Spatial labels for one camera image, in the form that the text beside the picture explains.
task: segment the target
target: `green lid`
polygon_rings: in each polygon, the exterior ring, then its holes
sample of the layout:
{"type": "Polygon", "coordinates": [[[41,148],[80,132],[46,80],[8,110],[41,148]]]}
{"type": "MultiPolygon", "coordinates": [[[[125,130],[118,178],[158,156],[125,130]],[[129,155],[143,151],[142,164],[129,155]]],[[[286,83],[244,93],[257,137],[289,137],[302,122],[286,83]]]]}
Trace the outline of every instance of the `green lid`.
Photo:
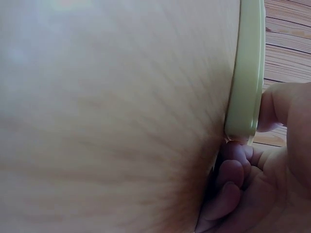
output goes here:
{"type": "Polygon", "coordinates": [[[241,0],[238,48],[225,122],[229,139],[252,142],[258,124],[264,60],[264,0],[241,0]]]}

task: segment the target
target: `wooden floor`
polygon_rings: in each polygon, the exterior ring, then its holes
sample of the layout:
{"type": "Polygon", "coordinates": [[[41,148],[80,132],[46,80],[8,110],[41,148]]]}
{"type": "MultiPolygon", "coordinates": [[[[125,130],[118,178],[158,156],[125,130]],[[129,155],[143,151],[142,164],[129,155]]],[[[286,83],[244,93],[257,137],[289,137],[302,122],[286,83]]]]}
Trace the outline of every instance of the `wooden floor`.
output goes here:
{"type": "MultiPolygon", "coordinates": [[[[311,82],[311,0],[265,0],[264,89],[274,83],[311,82]]],[[[286,127],[258,133],[254,146],[286,145],[286,127]]]]}

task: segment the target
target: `wood grain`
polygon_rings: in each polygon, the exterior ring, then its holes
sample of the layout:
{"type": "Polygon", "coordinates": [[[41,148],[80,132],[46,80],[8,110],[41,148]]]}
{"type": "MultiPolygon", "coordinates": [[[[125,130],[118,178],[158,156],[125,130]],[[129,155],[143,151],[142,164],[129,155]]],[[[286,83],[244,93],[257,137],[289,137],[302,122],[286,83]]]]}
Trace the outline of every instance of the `wood grain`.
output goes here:
{"type": "Polygon", "coordinates": [[[239,3],[0,1],[0,232],[192,232],[239,3]]]}
{"type": "MultiPolygon", "coordinates": [[[[267,44],[263,90],[279,82],[311,81],[310,5],[309,0],[265,1],[267,44]]],[[[254,142],[255,145],[285,146],[286,134],[286,127],[280,127],[257,133],[254,142]]]]}
{"type": "Polygon", "coordinates": [[[306,26],[311,25],[311,7],[288,0],[266,0],[267,17],[278,18],[306,26]]]}

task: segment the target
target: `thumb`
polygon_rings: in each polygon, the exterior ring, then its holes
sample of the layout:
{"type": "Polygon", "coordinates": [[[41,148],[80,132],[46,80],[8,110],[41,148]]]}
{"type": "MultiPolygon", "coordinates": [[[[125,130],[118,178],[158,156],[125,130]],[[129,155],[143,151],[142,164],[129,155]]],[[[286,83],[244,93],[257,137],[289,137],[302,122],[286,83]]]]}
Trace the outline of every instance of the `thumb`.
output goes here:
{"type": "Polygon", "coordinates": [[[287,126],[288,166],[311,188],[311,83],[278,83],[262,95],[258,131],[287,126]]]}

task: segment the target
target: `hand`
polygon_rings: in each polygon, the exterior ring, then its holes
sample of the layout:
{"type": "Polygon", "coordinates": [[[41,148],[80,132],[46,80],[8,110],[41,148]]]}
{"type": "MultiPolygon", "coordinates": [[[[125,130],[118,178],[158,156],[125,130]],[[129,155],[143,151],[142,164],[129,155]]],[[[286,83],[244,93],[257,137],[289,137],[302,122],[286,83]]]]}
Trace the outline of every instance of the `hand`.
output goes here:
{"type": "Polygon", "coordinates": [[[287,147],[221,147],[217,194],[205,201],[196,233],[311,232],[311,83],[280,83],[263,94],[258,130],[280,124],[287,147]]]}

